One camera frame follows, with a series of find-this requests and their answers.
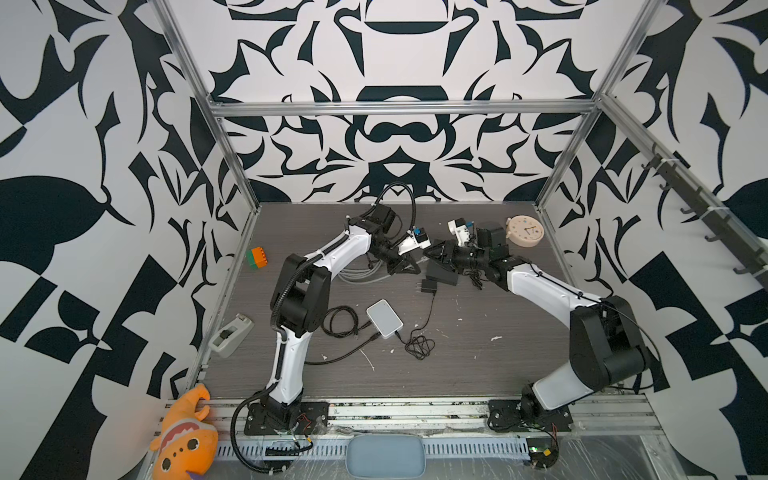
patterned wallpaper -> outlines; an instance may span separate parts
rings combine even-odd
[[[144,0],[0,6],[3,478],[120,478],[248,207]]]
[[[591,96],[641,0],[170,0],[216,101]]]
[[[260,201],[535,200],[578,114],[228,118]],[[387,199],[406,200],[390,190]]]
[[[768,238],[766,39],[760,0],[670,0],[616,88],[757,235]],[[659,346],[635,381],[691,475],[768,475],[768,293],[601,117],[547,206],[587,291],[627,298]]]

black cable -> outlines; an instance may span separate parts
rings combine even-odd
[[[652,339],[650,337],[650,335],[648,335],[648,332],[646,332],[645,329],[643,327],[641,327],[640,324],[638,324],[632,317],[630,317],[626,313],[621,312],[620,310],[614,308],[612,305],[609,305],[608,303],[604,302],[602,299],[589,298],[588,296],[584,295],[584,292],[581,292],[581,291],[575,292],[575,291],[571,290],[570,288],[568,288],[567,286],[563,285],[562,283],[557,282],[557,281],[549,278],[548,276],[545,276],[544,272],[536,270],[536,267],[534,266],[533,263],[528,263],[528,265],[531,266],[531,270],[533,270],[533,272],[536,274],[536,276],[539,276],[539,277],[547,280],[550,283],[554,283],[555,285],[559,286],[563,290],[566,290],[567,292],[573,293],[577,298],[585,298],[587,300],[590,300],[591,302],[599,303],[600,305],[604,306],[605,308],[613,310],[614,312],[618,313],[619,315],[621,315],[625,319],[627,319],[630,322],[634,323],[634,325],[642,333],[644,333],[645,336],[650,340],[650,344],[654,346],[654,350],[656,350],[656,356],[659,359],[659,366],[660,366],[661,370],[664,371],[664,363],[661,361],[661,351],[659,350],[659,347],[656,345],[656,342],[654,342],[654,339]],[[649,386],[641,387],[641,388],[638,389],[638,391],[639,390],[643,390],[643,389],[649,389],[651,387],[655,387],[657,379],[652,379],[652,380],[653,380],[653,382]],[[619,389],[619,390],[623,390],[624,389],[624,387],[612,387],[612,388]]]
[[[355,347],[355,349],[353,351],[351,351],[349,353],[345,353],[344,355],[340,356],[337,359],[325,360],[323,362],[304,362],[304,365],[328,365],[329,363],[334,363],[334,362],[338,362],[340,360],[344,360],[346,357],[352,355],[354,352],[356,352],[356,351],[360,350],[361,348],[363,348],[364,346],[368,345],[373,340],[379,338],[381,335],[382,335],[381,332],[374,333],[373,335],[371,335],[371,338],[369,338],[365,342],[359,344],[357,347]]]
[[[399,228],[399,229],[397,229],[397,233],[395,233],[395,234],[394,234],[394,235],[392,235],[392,236],[389,236],[389,235],[385,235],[385,237],[389,238],[390,240],[391,240],[391,239],[393,239],[393,238],[395,238],[395,237],[397,237],[398,235],[400,235],[400,232],[402,232],[402,228],[403,228],[403,224],[402,224],[402,218],[400,218],[400,216],[397,214],[397,212],[395,212],[395,218],[396,218],[397,220],[400,220],[400,228]]]
[[[534,462],[534,466],[538,466],[538,462],[540,462],[541,460],[545,460],[545,459],[548,460],[546,463],[542,464],[543,468],[550,468],[556,463],[556,461],[560,458],[560,444],[554,435],[552,435],[550,432],[548,432],[547,430],[541,427],[537,427],[535,425],[528,425],[524,422],[514,423],[506,426],[492,425],[491,419],[496,418],[495,416],[500,413],[501,412],[497,409],[493,409],[490,412],[488,412],[488,418],[485,420],[485,424],[486,426],[488,426],[489,429],[491,429],[493,432],[496,432],[496,433],[507,433],[514,428],[533,429],[533,430],[538,430],[539,432],[546,433],[547,435],[549,435],[549,438],[551,439],[551,443],[549,445],[549,450],[551,451],[551,458],[549,458],[548,455],[544,455],[542,453],[541,454],[542,458],[540,459],[531,458],[531,462]]]
[[[336,318],[336,315],[338,315],[341,312],[347,312],[349,316],[352,317],[352,328],[343,332],[334,332],[333,320]],[[328,328],[326,328],[325,319],[328,318],[328,315],[330,315],[330,319],[328,322]],[[355,311],[355,309],[353,309],[349,305],[339,305],[339,306],[334,306],[332,309],[329,309],[326,312],[326,316],[323,319],[323,323],[320,324],[320,328],[322,328],[323,332],[325,332],[326,335],[328,336],[332,336],[333,338],[337,338],[337,339],[343,339],[350,335],[357,335],[360,330],[372,325],[372,322],[370,320],[368,322],[365,322],[362,326],[359,326],[359,323],[360,323],[360,319],[357,316],[357,312]],[[353,351],[346,353],[340,356],[339,358],[331,359],[331,360],[323,360],[322,362],[304,362],[304,365],[328,365],[329,363],[334,363],[340,360],[344,360],[346,357],[352,355],[354,352],[368,345],[373,340],[379,338],[381,335],[382,335],[381,332],[374,333],[373,335],[371,335],[369,339],[367,339],[365,342],[357,346]]]
[[[375,205],[378,205],[382,198],[384,198],[384,194],[392,187],[403,187],[408,192],[408,195],[411,197],[411,226],[408,228],[408,231],[406,231],[402,237],[397,239],[397,241],[394,243],[394,247],[397,247],[402,243],[403,240],[408,238],[408,232],[413,231],[413,229],[416,226],[416,198],[413,196],[413,190],[411,190],[411,187],[404,184],[403,182],[392,182],[391,184],[384,187],[384,190],[382,190],[382,193],[379,194],[379,196],[376,198],[376,202],[374,202]]]
[[[338,315],[341,312],[347,312],[349,316],[352,317],[352,328],[345,332],[336,333],[333,331],[333,320],[336,318],[336,315]],[[325,319],[323,319],[323,323],[320,324],[320,328],[323,329],[323,332],[325,332],[326,335],[332,336],[337,339],[343,339],[350,335],[357,335],[360,330],[366,328],[367,326],[372,325],[372,322],[369,320],[368,322],[364,323],[362,326],[358,326],[360,320],[359,320],[359,317],[357,316],[357,312],[355,311],[355,309],[353,309],[349,305],[334,306],[332,309],[326,312],[325,318],[328,318],[328,315],[331,315],[330,320],[328,322],[328,328],[326,328]]]
[[[290,292],[293,286],[296,285],[296,281],[299,279],[303,271],[310,268],[313,263],[315,263],[317,260],[320,260],[321,258],[323,258],[323,255],[318,254],[299,265],[298,268],[296,268],[296,271],[293,272],[293,275],[291,275],[291,277],[288,279],[288,283],[286,283],[283,291],[280,292],[277,300],[275,300],[275,306],[272,308],[270,326],[272,326],[272,330],[280,334],[280,338],[282,338],[284,342],[287,340],[287,334],[284,329],[279,328],[277,325],[277,320],[280,318],[280,309],[283,308],[283,302],[285,302],[286,297],[288,297],[288,292]]]
[[[270,385],[269,388],[256,392],[252,396],[243,400],[237,407],[235,407],[235,411],[232,414],[232,420],[230,422],[230,442],[232,442],[232,450],[235,453],[235,456],[237,457],[237,459],[240,460],[240,463],[245,465],[246,468],[248,468],[249,470],[252,470],[258,473],[265,473],[268,475],[285,472],[288,467],[284,465],[282,470],[276,470],[274,468],[262,467],[248,461],[248,459],[245,458],[243,456],[243,453],[240,451],[240,447],[237,446],[236,428],[237,428],[237,416],[240,414],[240,410],[242,410],[244,406],[249,405],[250,403],[257,401],[262,397],[269,395],[275,388],[277,388],[277,382]]]
[[[483,280],[482,278],[480,278],[480,270],[464,270],[464,273],[462,273],[462,275],[468,276],[469,279],[472,281],[472,285],[478,290],[482,290],[483,282],[491,281],[491,280]]]
[[[419,330],[423,330],[427,327],[427,324],[429,323],[430,317],[432,317],[432,308],[435,305],[435,297],[437,295],[437,292],[432,294],[432,303],[429,304],[429,315],[427,316],[427,321],[424,322],[424,326],[411,330],[411,335],[406,342],[402,339],[400,336],[400,332],[395,332],[395,335],[397,335],[397,338],[400,339],[402,344],[405,346],[406,352],[413,355],[417,360],[423,360],[429,356],[429,354],[432,352],[432,350],[435,348],[435,340],[428,339],[423,335],[419,335],[416,338],[413,337],[414,332],[418,332]]]
[[[637,389],[637,391],[640,392],[641,390],[648,390],[650,388],[653,388],[654,386],[655,385],[653,383],[651,383],[650,385],[641,386],[639,389]],[[609,386],[608,388],[609,389],[616,389],[616,390],[629,390],[630,392],[634,392],[634,389],[628,389],[627,387],[623,387],[623,386]]]
[[[312,450],[312,447],[315,446],[312,443],[312,439],[307,436],[306,440],[309,442],[309,444],[306,447],[302,447],[296,440],[293,441],[294,444],[296,444],[296,448],[293,450],[282,450],[282,449],[274,449],[274,448],[267,448],[264,449],[264,456],[279,456],[279,457],[287,457],[290,455],[298,455],[301,452],[308,452],[309,450]]]

dark wood surface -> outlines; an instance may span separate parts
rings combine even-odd
[[[409,205],[392,207],[409,223]],[[211,356],[204,382],[213,397],[243,398],[265,386],[276,338],[269,325],[269,301],[283,261],[291,253],[304,255],[321,247],[342,231],[347,214],[355,216],[365,209],[354,204],[263,205],[250,248],[263,247],[269,264],[262,269],[243,265],[224,317],[227,323],[242,313],[256,325],[230,358]],[[448,221],[459,217],[501,224],[514,215],[535,217],[529,204],[419,204],[416,211],[416,225],[424,227],[433,241],[450,238]],[[563,278],[546,237],[533,248],[510,245],[511,252]],[[420,258],[421,250],[415,252],[414,257]],[[364,265],[362,259],[352,264]],[[419,290],[426,263],[422,266],[421,275],[402,274],[370,285],[349,285],[337,278],[331,284],[329,304],[353,307],[362,324],[368,320],[366,308],[386,299],[405,324],[401,334],[407,338],[416,324],[422,326],[426,321],[432,300]],[[348,318],[341,313],[334,329],[348,329]],[[374,328],[363,330],[357,339],[332,338],[318,329],[307,359],[341,356],[368,339]],[[568,357],[565,326],[533,303],[492,283],[478,291],[465,276],[458,286],[439,285],[432,318],[422,332],[436,344],[425,360],[406,353],[394,336],[377,339],[363,349],[368,358],[357,352],[327,366],[305,366],[304,396],[516,395],[524,384],[549,374]],[[492,341],[495,336],[501,338]]]

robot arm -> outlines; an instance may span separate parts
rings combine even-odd
[[[271,428],[285,431],[296,423],[307,348],[328,311],[330,284],[336,275],[366,253],[384,261],[389,274],[420,273],[409,252],[427,247],[429,238],[424,230],[414,228],[401,240],[391,241],[386,233],[394,219],[391,208],[375,204],[363,215],[348,218],[347,228],[320,249],[285,260],[270,302],[277,345],[268,386],[277,386],[261,401]]]
[[[455,224],[464,224],[464,220]],[[523,390],[523,422],[533,422],[650,365],[650,354],[624,299],[585,295],[542,272],[530,260],[511,255],[504,228],[497,223],[476,226],[466,241],[459,238],[455,227],[453,230],[457,240],[437,243],[425,255],[458,273],[482,270],[488,280],[532,301],[570,330],[568,361]]]

alarm clock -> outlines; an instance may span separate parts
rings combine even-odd
[[[544,228],[528,215],[507,219],[507,238],[520,247],[534,247],[544,238]]]

